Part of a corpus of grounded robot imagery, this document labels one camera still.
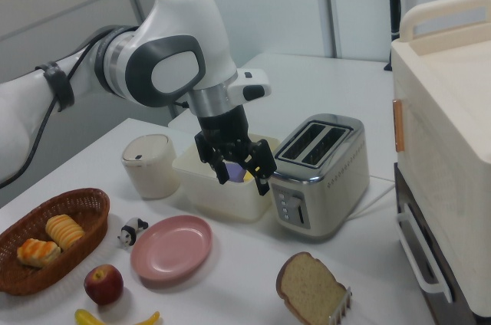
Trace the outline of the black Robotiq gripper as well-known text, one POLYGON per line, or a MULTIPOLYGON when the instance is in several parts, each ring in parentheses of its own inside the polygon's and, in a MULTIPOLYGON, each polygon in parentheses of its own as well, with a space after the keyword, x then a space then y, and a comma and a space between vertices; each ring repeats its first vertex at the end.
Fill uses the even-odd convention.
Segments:
POLYGON ((250 140, 243 106, 214 117, 198 117, 198 122, 201 131, 194 140, 199 159, 211 167, 219 183, 225 184, 229 180, 223 147, 239 142, 237 163, 252 175, 258 194, 265 195, 269 191, 268 180, 277 166, 267 140, 250 140))

